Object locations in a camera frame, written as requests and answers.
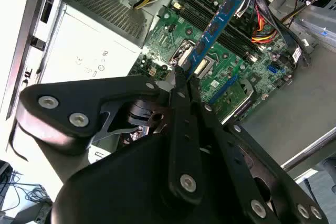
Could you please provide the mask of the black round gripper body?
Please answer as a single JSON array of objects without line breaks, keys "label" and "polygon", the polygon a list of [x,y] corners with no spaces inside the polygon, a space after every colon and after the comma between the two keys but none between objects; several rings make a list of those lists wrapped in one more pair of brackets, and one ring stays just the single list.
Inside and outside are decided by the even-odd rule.
[{"label": "black round gripper body", "polygon": [[238,223],[233,186],[197,103],[174,107],[159,134],[75,173],[52,223]]}]

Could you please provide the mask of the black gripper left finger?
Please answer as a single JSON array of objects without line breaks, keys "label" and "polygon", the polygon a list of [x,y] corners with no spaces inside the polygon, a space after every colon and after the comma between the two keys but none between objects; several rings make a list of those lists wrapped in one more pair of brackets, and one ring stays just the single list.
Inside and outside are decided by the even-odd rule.
[{"label": "black gripper left finger", "polygon": [[191,78],[176,68],[169,91],[144,76],[37,84],[20,94],[16,120],[25,133],[54,150],[83,154],[94,140],[127,126],[148,126],[148,135],[161,133],[174,107],[197,103]]}]

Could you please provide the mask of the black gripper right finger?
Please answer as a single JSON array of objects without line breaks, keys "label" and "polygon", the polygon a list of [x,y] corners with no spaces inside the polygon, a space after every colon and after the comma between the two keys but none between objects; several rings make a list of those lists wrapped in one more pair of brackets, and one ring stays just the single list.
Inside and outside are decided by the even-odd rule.
[{"label": "black gripper right finger", "polygon": [[200,99],[197,78],[190,92],[200,123],[228,172],[238,206],[238,223],[328,223],[322,209],[243,128],[219,124],[214,109]]}]

